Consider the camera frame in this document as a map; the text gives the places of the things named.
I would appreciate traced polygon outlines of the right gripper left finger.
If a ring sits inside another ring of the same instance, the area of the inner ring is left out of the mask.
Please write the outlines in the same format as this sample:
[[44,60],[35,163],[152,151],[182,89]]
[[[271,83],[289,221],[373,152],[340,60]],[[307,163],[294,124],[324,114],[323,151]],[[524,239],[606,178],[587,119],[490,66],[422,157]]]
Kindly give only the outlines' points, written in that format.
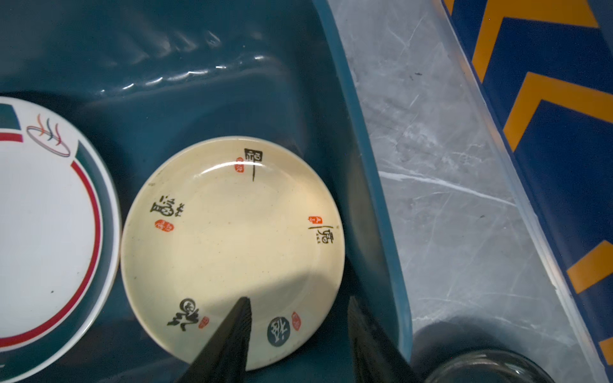
[[244,382],[251,331],[251,301],[241,297],[177,382]]

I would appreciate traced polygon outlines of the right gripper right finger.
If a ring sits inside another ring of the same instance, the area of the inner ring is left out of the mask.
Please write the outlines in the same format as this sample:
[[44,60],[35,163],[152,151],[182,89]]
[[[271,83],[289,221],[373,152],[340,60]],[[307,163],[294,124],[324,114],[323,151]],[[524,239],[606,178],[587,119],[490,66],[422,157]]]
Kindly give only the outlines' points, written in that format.
[[347,322],[356,382],[421,382],[356,296],[350,297]]

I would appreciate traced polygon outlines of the cream calligraphy plate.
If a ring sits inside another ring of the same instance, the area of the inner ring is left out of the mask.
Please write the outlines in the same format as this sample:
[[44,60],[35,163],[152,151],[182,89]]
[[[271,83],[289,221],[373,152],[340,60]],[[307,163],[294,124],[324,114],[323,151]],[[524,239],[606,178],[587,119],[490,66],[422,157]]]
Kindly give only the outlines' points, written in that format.
[[343,223],[319,175],[286,148],[220,137],[149,177],[121,239],[121,277],[146,333],[194,362],[239,298],[252,307],[247,369],[321,327],[340,289]]

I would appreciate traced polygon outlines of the green striped rim plate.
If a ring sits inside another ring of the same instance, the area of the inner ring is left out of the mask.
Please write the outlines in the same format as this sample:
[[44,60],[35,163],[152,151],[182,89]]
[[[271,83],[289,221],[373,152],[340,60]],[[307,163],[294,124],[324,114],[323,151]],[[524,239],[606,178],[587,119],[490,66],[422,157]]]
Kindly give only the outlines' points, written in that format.
[[121,209],[105,162],[70,122],[1,100],[1,380],[31,377],[102,312],[119,264]]

